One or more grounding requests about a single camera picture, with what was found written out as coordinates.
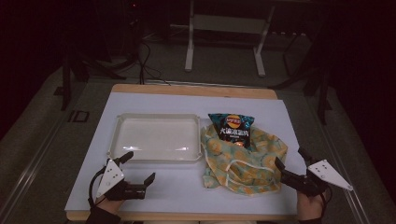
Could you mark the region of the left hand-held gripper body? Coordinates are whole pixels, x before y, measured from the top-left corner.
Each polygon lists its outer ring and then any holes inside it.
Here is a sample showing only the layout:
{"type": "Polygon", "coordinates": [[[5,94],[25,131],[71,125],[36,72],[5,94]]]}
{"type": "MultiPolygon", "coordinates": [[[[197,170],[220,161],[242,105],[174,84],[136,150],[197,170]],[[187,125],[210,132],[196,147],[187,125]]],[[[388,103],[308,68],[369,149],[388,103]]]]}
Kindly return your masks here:
{"type": "Polygon", "coordinates": [[[119,159],[107,161],[96,197],[105,196],[110,201],[143,200],[146,196],[147,186],[128,183],[120,164],[119,159]]]}

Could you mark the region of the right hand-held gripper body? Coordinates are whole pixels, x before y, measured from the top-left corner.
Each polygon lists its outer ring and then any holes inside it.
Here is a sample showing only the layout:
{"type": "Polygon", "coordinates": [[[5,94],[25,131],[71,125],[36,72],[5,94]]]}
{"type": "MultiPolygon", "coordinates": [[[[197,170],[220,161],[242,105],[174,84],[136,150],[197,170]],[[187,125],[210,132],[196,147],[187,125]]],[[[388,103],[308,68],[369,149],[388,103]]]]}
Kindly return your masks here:
{"type": "Polygon", "coordinates": [[[293,172],[290,172],[290,176],[281,174],[281,182],[308,197],[318,196],[330,184],[349,191],[353,190],[353,187],[326,160],[309,165],[305,175],[297,175],[293,172]]]}

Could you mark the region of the yellow green patterned drawstring bag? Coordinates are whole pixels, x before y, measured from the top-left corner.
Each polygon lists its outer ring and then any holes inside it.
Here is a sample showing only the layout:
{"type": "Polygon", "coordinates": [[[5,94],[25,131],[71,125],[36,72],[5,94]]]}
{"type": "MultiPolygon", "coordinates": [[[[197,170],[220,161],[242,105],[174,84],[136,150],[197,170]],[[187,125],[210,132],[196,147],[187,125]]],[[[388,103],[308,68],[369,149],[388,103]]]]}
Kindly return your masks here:
{"type": "Polygon", "coordinates": [[[276,159],[285,161],[288,146],[276,135],[252,127],[250,148],[220,140],[213,125],[201,131],[205,153],[203,174],[207,189],[224,187],[243,195],[265,194],[281,189],[276,159]]]}

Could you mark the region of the white plastic tray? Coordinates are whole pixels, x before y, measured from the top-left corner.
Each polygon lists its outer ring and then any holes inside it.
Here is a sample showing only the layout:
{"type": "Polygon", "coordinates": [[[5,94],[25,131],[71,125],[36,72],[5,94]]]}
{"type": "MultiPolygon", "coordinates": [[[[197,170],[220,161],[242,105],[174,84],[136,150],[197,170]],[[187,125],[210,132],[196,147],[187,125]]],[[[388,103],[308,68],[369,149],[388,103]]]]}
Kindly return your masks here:
{"type": "Polygon", "coordinates": [[[200,118],[194,114],[118,115],[107,156],[133,152],[132,161],[198,161],[200,118]]]}

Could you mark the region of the dark blue chips packet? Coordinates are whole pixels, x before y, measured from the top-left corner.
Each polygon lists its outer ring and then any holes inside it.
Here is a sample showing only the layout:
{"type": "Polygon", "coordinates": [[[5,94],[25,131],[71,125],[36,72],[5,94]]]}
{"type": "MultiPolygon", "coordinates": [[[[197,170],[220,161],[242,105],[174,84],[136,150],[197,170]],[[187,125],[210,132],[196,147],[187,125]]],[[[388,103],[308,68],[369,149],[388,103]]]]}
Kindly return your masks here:
{"type": "Polygon", "coordinates": [[[208,115],[220,140],[240,147],[250,147],[250,128],[255,119],[238,114],[215,113],[208,115]]]}

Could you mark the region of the person's right hand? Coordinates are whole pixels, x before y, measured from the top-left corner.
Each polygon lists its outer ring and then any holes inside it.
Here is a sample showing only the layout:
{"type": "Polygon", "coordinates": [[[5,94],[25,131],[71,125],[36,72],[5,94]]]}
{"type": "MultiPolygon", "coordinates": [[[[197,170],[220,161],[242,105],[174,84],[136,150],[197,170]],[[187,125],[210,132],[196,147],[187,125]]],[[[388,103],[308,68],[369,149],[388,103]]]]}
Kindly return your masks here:
{"type": "Polygon", "coordinates": [[[308,220],[323,217],[325,211],[326,194],[308,197],[302,192],[297,192],[297,219],[308,220]]]}

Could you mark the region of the person's left hand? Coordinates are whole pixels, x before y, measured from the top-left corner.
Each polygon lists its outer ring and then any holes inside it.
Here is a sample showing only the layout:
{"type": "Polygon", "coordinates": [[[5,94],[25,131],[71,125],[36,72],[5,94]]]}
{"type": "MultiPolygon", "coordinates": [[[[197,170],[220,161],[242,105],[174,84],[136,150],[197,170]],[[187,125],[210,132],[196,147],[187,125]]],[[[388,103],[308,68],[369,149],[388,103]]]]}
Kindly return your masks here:
{"type": "Polygon", "coordinates": [[[110,201],[105,195],[102,195],[96,199],[94,205],[110,214],[116,215],[123,205],[123,201],[110,201]]]}

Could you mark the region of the white table sheet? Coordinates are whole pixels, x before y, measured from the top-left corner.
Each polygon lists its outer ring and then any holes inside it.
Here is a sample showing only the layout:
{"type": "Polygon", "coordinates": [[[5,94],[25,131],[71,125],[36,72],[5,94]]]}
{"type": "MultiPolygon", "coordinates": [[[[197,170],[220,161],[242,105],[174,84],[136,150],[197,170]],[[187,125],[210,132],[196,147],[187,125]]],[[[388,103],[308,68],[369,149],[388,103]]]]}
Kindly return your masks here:
{"type": "MultiPolygon", "coordinates": [[[[124,113],[194,114],[210,123],[209,113],[237,113],[255,118],[255,125],[278,136],[289,147],[286,167],[301,174],[305,165],[297,153],[299,144],[290,117],[281,100],[167,94],[112,92],[91,145],[65,206],[67,217],[82,220],[89,210],[88,188],[94,173],[106,162],[117,116],[124,113]]],[[[131,161],[123,166],[125,178],[142,182],[156,174],[144,200],[131,200],[121,210],[132,218],[164,219],[173,214],[185,219],[292,219],[296,214],[296,193],[282,186],[278,192],[245,196],[219,187],[204,187],[205,161],[131,161]]]]}

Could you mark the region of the black metal stand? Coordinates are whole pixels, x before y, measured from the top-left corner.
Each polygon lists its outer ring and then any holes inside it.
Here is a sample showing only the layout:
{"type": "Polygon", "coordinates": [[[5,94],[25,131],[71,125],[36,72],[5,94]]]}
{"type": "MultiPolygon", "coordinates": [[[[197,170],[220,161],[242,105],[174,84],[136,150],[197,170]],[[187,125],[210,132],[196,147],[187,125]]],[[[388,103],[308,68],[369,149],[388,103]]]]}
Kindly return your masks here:
{"type": "Polygon", "coordinates": [[[107,77],[123,79],[122,76],[113,73],[110,69],[105,68],[103,65],[99,64],[99,62],[82,52],[72,51],[66,53],[63,57],[62,86],[58,87],[54,93],[55,95],[61,95],[63,97],[62,111],[66,110],[71,101],[71,73],[74,73],[78,80],[85,82],[89,78],[86,69],[87,65],[107,77]]]}
{"type": "Polygon", "coordinates": [[[304,96],[314,96],[318,93],[317,116],[322,125],[327,124],[327,93],[330,78],[329,61],[325,60],[326,64],[319,63],[322,51],[325,48],[325,39],[326,36],[324,34],[318,33],[308,48],[307,53],[303,57],[302,62],[293,71],[291,77],[279,84],[269,86],[269,89],[271,90],[283,90],[288,86],[305,79],[306,82],[303,87],[304,96]]]}

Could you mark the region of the white metal stand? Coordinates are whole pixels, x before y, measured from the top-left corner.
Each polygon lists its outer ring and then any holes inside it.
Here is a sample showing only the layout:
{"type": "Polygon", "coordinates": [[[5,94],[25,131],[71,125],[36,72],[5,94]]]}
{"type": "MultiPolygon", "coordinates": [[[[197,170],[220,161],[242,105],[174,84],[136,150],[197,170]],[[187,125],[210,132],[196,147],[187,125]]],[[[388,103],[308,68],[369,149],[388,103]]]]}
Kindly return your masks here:
{"type": "Polygon", "coordinates": [[[185,60],[184,70],[190,72],[193,66],[194,56],[194,31],[205,30],[205,31],[217,31],[217,32],[228,32],[228,33],[242,33],[259,35],[260,41],[253,48],[253,56],[259,77],[265,77],[266,72],[262,60],[262,49],[266,37],[269,33],[269,28],[272,22],[272,18],[275,14],[275,6],[270,6],[267,16],[264,20],[259,19],[247,19],[247,18],[236,18],[236,17],[224,17],[214,16],[206,14],[196,14],[194,12],[195,0],[190,0],[189,10],[189,39],[187,46],[187,54],[185,60]]]}

